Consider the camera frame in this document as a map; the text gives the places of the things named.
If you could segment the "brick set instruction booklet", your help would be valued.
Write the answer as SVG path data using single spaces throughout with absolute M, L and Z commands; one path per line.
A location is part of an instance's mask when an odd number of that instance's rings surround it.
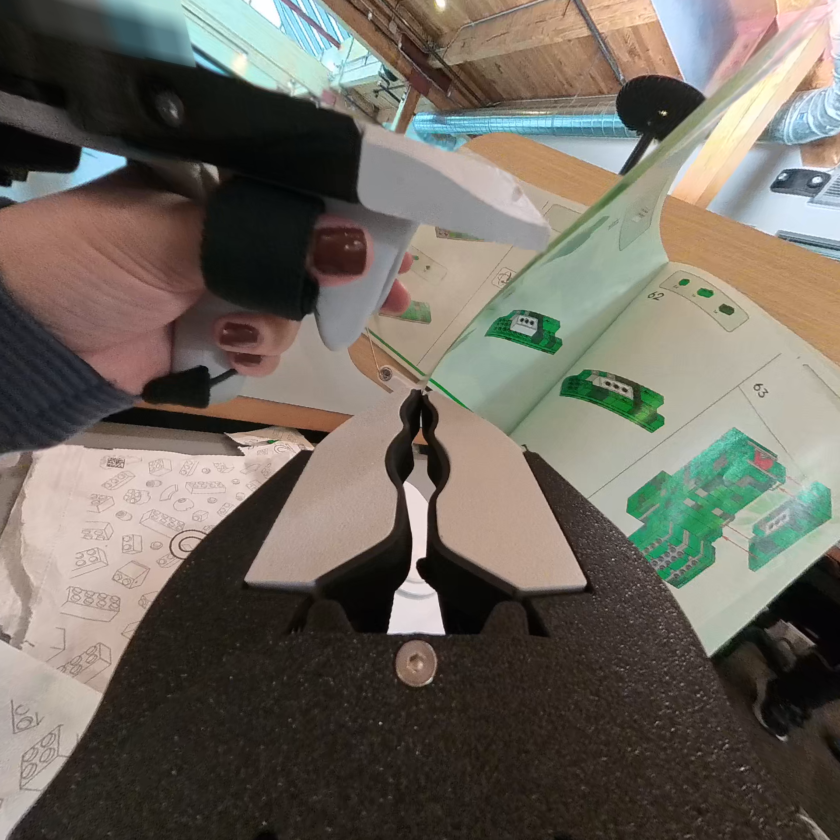
M 544 457 L 625 532 L 709 655 L 838 541 L 838 369 L 730 284 L 670 261 L 679 170 L 816 28 L 777 35 L 594 204 L 523 184 L 540 255 L 421 226 L 409 317 L 366 342 Z

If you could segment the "person's left forearm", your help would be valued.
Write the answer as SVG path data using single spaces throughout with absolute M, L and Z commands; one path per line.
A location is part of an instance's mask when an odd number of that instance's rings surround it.
M 132 407 L 125 390 L 71 350 L 28 305 L 17 280 L 47 278 L 32 262 L 31 225 L 21 207 L 2 211 L 1 452 L 11 455 L 66 442 Z

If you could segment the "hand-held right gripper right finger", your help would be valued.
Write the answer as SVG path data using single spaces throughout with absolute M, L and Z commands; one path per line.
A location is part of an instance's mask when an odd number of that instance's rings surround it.
M 526 633 L 545 634 L 532 601 L 579 594 L 587 580 L 523 449 L 435 392 L 421 416 L 435 490 L 420 573 L 446 634 L 479 634 L 504 603 L 522 607 Z

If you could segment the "white printed paper bag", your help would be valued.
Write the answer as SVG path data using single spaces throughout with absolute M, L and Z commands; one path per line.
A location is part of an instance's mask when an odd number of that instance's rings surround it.
M 1 643 L 1 829 L 5 837 L 71 755 L 99 694 Z
M 300 452 L 298 432 L 231 436 L 238 455 L 61 445 L 26 458 L 2 530 L 2 634 L 103 692 L 197 545 Z

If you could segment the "person's left hand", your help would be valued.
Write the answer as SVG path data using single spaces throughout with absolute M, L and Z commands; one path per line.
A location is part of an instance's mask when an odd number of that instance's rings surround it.
M 204 209 L 126 168 L 66 192 L 2 209 L 9 295 L 70 351 L 138 396 L 169 373 L 171 323 L 205 291 Z M 322 287 L 361 279 L 374 244 L 357 223 L 322 215 L 307 268 Z M 212 341 L 237 373 L 271 374 L 300 325 L 256 312 L 221 315 Z

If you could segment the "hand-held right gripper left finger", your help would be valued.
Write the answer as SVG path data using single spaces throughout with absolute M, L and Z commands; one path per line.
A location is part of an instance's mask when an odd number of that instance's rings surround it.
M 410 569 L 404 483 L 414 467 L 419 390 L 393 392 L 310 453 L 246 576 L 250 587 L 338 602 L 353 628 L 385 634 Z

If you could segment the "black wall-mounted device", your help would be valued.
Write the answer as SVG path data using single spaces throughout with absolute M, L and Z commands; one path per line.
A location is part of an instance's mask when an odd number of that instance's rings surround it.
M 819 196 L 833 179 L 830 171 L 807 168 L 787 168 L 775 176 L 770 184 L 772 193 L 814 198 Z

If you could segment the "silver ventilation duct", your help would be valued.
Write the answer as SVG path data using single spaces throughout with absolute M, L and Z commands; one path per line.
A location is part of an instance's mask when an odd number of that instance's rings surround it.
M 423 137 L 478 137 L 512 133 L 525 137 L 635 140 L 616 112 L 616 96 L 505 102 L 495 107 L 420 112 L 412 120 Z
M 839 134 L 839 86 L 805 91 L 785 103 L 759 142 L 789 146 L 826 140 Z

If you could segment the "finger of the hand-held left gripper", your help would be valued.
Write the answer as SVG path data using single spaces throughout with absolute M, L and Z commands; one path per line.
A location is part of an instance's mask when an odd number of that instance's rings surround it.
M 375 125 L 360 126 L 358 197 L 366 209 L 540 251 L 549 223 L 511 174 Z

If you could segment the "black floor lamp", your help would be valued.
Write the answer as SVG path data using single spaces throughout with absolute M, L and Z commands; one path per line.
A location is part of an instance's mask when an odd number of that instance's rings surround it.
M 653 142 L 668 137 L 705 100 L 701 91 L 677 78 L 647 75 L 628 80 L 616 96 L 616 114 L 638 139 L 618 174 L 632 170 Z

